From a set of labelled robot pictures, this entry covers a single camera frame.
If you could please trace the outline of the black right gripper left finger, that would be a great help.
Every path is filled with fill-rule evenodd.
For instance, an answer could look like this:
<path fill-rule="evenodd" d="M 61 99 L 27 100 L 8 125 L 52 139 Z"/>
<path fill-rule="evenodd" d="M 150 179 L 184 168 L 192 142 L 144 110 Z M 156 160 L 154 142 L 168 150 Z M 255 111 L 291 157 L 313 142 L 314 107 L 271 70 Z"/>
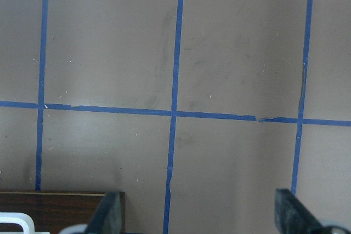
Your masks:
<path fill-rule="evenodd" d="M 118 234 L 122 231 L 122 203 L 120 192 L 107 192 L 100 201 L 85 233 L 87 234 Z"/>

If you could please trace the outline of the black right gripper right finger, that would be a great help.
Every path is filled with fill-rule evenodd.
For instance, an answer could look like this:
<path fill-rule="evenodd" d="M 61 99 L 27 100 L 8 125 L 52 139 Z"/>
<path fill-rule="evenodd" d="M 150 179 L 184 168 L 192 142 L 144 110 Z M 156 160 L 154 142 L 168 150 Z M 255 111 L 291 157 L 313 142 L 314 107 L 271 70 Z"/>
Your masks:
<path fill-rule="evenodd" d="M 289 189 L 276 189 L 274 223 L 279 233 L 318 233 L 322 224 Z"/>

